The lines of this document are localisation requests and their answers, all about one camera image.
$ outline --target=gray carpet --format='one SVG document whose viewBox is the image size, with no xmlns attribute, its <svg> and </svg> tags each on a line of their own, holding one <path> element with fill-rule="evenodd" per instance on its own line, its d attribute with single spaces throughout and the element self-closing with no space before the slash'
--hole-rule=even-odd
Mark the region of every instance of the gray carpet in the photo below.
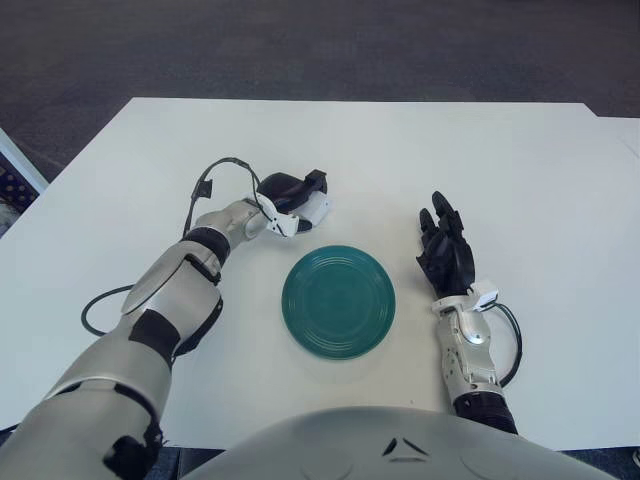
<svg viewBox="0 0 640 480">
<path fill-rule="evenodd" d="M 3 0 L 0 126 L 53 179 L 133 96 L 640 116 L 638 0 Z"/>
</svg>

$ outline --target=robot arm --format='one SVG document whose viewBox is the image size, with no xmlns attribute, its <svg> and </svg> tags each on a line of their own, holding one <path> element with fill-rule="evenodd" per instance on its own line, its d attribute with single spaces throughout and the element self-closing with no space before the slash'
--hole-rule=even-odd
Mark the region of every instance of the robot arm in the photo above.
<svg viewBox="0 0 640 480">
<path fill-rule="evenodd" d="M 497 289 L 474 282 L 471 247 L 462 237 L 462 220 L 446 198 L 433 194 L 436 227 L 427 209 L 420 212 L 424 252 L 417 258 L 439 300 L 437 334 L 442 375 L 456 415 L 518 433 L 489 354 L 491 332 L 482 311 L 496 301 Z"/>
<path fill-rule="evenodd" d="M 222 311 L 222 266 L 240 243 L 294 216 L 274 207 L 277 216 L 267 218 L 276 190 L 261 195 L 264 205 L 245 198 L 203 215 L 151 266 L 127 296 L 117 327 L 78 357 L 0 449 L 0 478 L 146 475 L 162 445 L 159 420 L 173 362 L 197 347 Z"/>
</svg>

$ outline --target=teal plate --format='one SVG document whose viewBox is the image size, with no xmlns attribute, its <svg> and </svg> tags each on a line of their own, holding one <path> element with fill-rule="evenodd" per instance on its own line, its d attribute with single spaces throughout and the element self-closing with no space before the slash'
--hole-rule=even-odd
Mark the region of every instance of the teal plate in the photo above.
<svg viewBox="0 0 640 480">
<path fill-rule="evenodd" d="M 282 289 L 293 337 L 321 357 L 347 359 L 382 341 L 396 309 L 391 280 L 357 248 L 323 247 L 295 264 Z"/>
</svg>

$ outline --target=white table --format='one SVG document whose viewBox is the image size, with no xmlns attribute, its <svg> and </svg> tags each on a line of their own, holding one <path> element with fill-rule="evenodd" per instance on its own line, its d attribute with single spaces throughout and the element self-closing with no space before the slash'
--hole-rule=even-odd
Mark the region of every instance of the white table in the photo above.
<svg viewBox="0 0 640 480">
<path fill-rule="evenodd" d="M 477 277 L 520 320 L 524 359 L 506 396 L 522 435 L 554 449 L 639 443 L 640 165 L 577 104 L 132 100 L 0 240 L 0 424 L 19 421 L 94 340 L 82 306 L 177 240 L 193 182 L 227 155 L 262 177 L 326 171 L 334 209 L 308 235 L 265 233 L 233 252 L 220 320 L 174 367 L 171 444 L 227 448 L 326 407 L 448 411 L 414 259 L 435 189 L 462 212 Z M 249 190 L 240 169 L 214 173 L 196 214 Z M 280 312 L 291 267 L 328 244 L 369 252 L 396 291 L 387 338 L 346 362 L 307 354 Z M 96 326 L 115 324 L 122 298 L 96 306 Z M 490 321 L 504 373 L 513 340 Z"/>
</svg>

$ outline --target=cable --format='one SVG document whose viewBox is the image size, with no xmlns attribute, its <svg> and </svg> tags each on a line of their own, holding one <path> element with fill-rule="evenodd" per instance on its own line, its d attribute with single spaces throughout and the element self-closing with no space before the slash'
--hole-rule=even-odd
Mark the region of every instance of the cable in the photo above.
<svg viewBox="0 0 640 480">
<path fill-rule="evenodd" d="M 3 428 L 2 430 L 0 430 L 0 436 L 5 435 L 9 432 L 13 432 L 16 428 L 18 428 L 19 425 L 19 423 L 16 423 L 15 425 L 11 425 L 10 427 Z"/>
<path fill-rule="evenodd" d="M 82 323 L 82 326 L 85 328 L 85 330 L 87 330 L 89 333 L 93 333 L 98 337 L 103 336 L 106 332 L 103 332 L 93 327 L 87 320 L 87 313 L 89 312 L 91 307 L 93 307 L 100 300 L 107 298 L 111 295 L 114 295 L 116 293 L 126 292 L 127 290 L 131 290 L 132 288 L 133 288 L 133 285 L 125 285 L 124 287 L 114 288 L 113 290 L 109 290 L 108 292 L 101 293 L 96 298 L 94 298 L 89 303 L 87 303 L 85 307 L 82 309 L 82 313 L 80 313 L 80 322 Z"/>
<path fill-rule="evenodd" d="M 520 330 L 520 324 L 518 323 L 518 320 L 516 319 L 516 316 L 513 314 L 511 309 L 503 303 L 498 303 L 497 298 L 493 302 L 487 304 L 481 311 L 486 312 L 487 310 L 491 310 L 492 308 L 499 309 L 504 314 L 504 316 L 507 317 L 507 320 L 509 320 L 511 328 L 513 329 L 513 333 L 516 337 L 516 356 L 513 359 L 511 369 L 502 378 L 502 380 L 500 380 L 500 386 L 504 388 L 509 385 L 511 380 L 513 380 L 513 377 L 515 377 L 516 373 L 518 373 L 518 368 L 520 368 L 520 361 L 522 360 L 522 331 Z"/>
<path fill-rule="evenodd" d="M 211 172 L 211 170 L 213 170 L 214 167 L 222 163 L 233 163 L 234 165 L 244 168 L 251 174 L 251 187 L 253 189 L 253 199 L 255 201 L 255 204 L 260 210 L 260 212 L 262 212 L 262 215 L 264 215 L 267 220 L 269 220 L 270 222 L 273 220 L 269 218 L 269 215 L 266 214 L 266 212 L 264 211 L 264 208 L 262 208 L 262 205 L 260 204 L 260 202 L 258 202 L 257 188 L 260 187 L 260 178 L 258 177 L 258 175 L 256 175 L 256 172 L 253 171 L 253 169 L 247 162 L 240 160 L 239 158 L 225 157 L 225 158 L 221 158 L 217 162 L 213 162 L 211 165 L 205 168 L 204 171 L 200 174 L 200 177 L 198 178 L 198 180 L 196 181 L 196 184 L 193 187 L 193 192 L 191 192 L 191 201 L 189 203 L 187 218 L 184 222 L 184 229 L 182 231 L 183 237 L 191 229 L 193 208 L 195 207 L 196 201 L 198 200 L 198 198 L 203 196 L 208 196 L 208 197 L 211 196 L 211 190 L 208 190 L 209 188 L 211 188 L 211 186 L 207 185 L 205 182 L 207 175 L 209 175 L 209 172 Z M 276 223 L 276 227 L 278 227 L 278 230 L 280 231 L 280 235 L 284 237 L 284 232 L 280 228 L 280 225 Z M 91 324 L 89 324 L 89 321 L 87 320 L 87 312 L 89 312 L 91 307 L 93 307 L 100 300 L 107 298 L 111 295 L 114 295 L 116 293 L 126 292 L 127 290 L 131 290 L 132 288 L 133 288 L 133 285 L 126 285 L 124 287 L 114 288 L 113 290 L 109 290 L 108 292 L 101 293 L 96 298 L 94 298 L 89 303 L 87 303 L 87 305 L 85 305 L 85 307 L 82 309 L 82 313 L 80 313 L 80 322 L 82 323 L 82 326 L 85 328 L 85 330 L 87 330 L 89 333 L 92 333 L 98 337 L 102 337 L 106 332 L 98 330 L 97 328 L 94 328 Z"/>
<path fill-rule="evenodd" d="M 256 188 L 260 186 L 260 178 L 258 177 L 258 175 L 256 175 L 256 172 L 253 171 L 253 169 L 251 168 L 251 166 L 243 161 L 240 160 L 239 158 L 235 158 L 235 157 L 225 157 L 225 158 L 221 158 L 220 160 L 218 160 L 217 162 L 213 162 L 211 165 L 209 165 L 207 168 L 204 169 L 204 171 L 202 172 L 202 174 L 200 174 L 200 177 L 198 178 L 198 180 L 196 181 L 195 186 L 193 187 L 193 192 L 191 193 L 191 202 L 189 203 L 189 210 L 187 212 L 187 218 L 184 222 L 184 229 L 182 230 L 182 236 L 184 237 L 189 230 L 191 229 L 191 220 L 193 217 L 193 208 L 196 205 L 196 201 L 198 200 L 198 198 L 202 197 L 202 196 L 206 196 L 203 195 L 201 192 L 201 186 L 205 183 L 205 179 L 207 178 L 207 175 L 209 175 L 209 172 L 211 170 L 213 170 L 214 167 L 222 164 L 222 163 L 233 163 L 234 165 L 238 165 L 239 167 L 244 168 L 245 170 L 247 170 L 250 174 L 251 174 L 251 186 L 253 187 L 253 199 L 256 202 L 256 206 L 260 209 L 260 212 L 262 212 L 262 214 L 267 218 L 267 220 L 272 221 L 272 218 L 269 218 L 269 215 L 267 215 L 264 211 L 264 209 L 262 208 L 262 205 L 260 205 L 260 202 L 258 202 L 258 195 L 256 193 Z"/>
</svg>

